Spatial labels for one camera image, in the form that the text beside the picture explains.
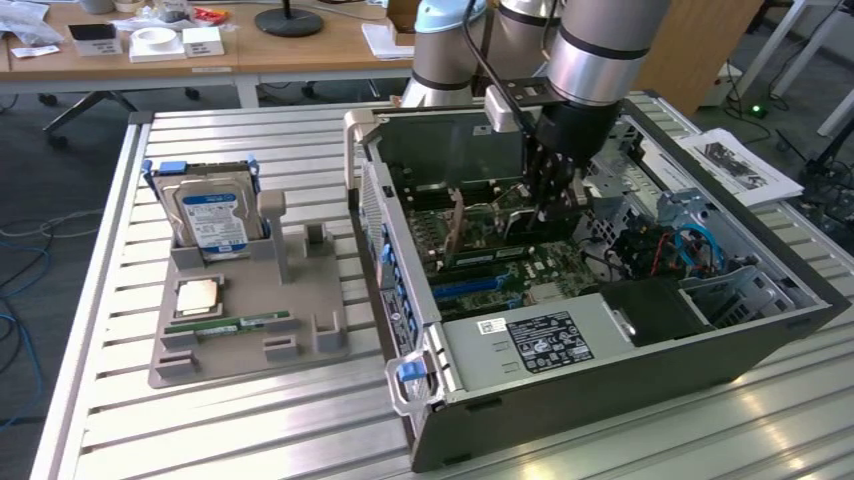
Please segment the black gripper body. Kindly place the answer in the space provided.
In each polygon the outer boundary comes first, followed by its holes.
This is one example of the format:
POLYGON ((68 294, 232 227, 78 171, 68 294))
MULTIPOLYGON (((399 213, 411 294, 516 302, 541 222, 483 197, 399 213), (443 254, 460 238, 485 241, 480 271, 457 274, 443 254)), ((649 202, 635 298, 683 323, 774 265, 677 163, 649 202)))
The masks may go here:
POLYGON ((587 166, 599 153, 621 111, 621 102, 589 106, 565 101, 541 108, 535 140, 576 166, 587 166))

